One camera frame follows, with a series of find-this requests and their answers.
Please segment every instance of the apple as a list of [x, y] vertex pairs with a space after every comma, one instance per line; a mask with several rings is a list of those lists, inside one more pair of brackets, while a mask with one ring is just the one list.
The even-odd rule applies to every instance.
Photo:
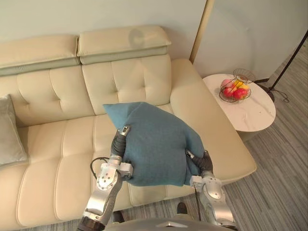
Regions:
[[236, 100], [241, 100], [243, 98], [245, 98], [248, 94], [248, 91], [246, 89], [243, 89], [243, 88], [239, 88], [237, 89], [236, 91], [233, 92], [233, 97], [236, 99]]
[[233, 89], [233, 88], [225, 88], [225, 89], [223, 90], [223, 95], [224, 95], [225, 97], [227, 97], [227, 98], [231, 98], [232, 95], [233, 95], [233, 93], [234, 93], [234, 91], [235, 91], [235, 88], [234, 88], [234, 89]]
[[222, 88], [232, 88], [232, 79], [225, 79], [221, 82], [220, 87]]

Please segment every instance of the sofa backrest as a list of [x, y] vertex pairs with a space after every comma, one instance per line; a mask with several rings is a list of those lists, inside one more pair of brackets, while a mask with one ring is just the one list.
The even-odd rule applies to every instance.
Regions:
[[10, 94], [19, 127], [104, 114], [104, 103], [166, 104], [170, 44], [158, 26], [0, 44], [0, 97]]

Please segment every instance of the blue cushion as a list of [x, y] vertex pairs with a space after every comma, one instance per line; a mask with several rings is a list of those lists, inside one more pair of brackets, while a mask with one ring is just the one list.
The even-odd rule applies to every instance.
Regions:
[[181, 119], [144, 102], [104, 104], [104, 108], [117, 128], [131, 125], [124, 154], [124, 162], [134, 167], [129, 183], [182, 186], [199, 175], [185, 149], [202, 157], [204, 148], [199, 135]]

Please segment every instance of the fruit basket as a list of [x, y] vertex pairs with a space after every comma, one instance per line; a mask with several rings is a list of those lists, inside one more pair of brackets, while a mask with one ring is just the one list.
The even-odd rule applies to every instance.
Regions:
[[219, 96], [226, 102], [247, 99], [251, 95], [249, 84], [255, 80], [254, 74], [245, 69], [235, 69], [233, 79], [225, 79], [220, 85]]

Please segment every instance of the round side table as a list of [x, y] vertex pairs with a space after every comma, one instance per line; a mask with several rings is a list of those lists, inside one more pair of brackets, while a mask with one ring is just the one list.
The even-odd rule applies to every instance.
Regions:
[[227, 78], [233, 79], [233, 75], [216, 74], [205, 77], [203, 81], [242, 140], [246, 141], [274, 122], [276, 108], [268, 94], [255, 83], [249, 84], [249, 98], [234, 103], [223, 101], [219, 96], [220, 84]]

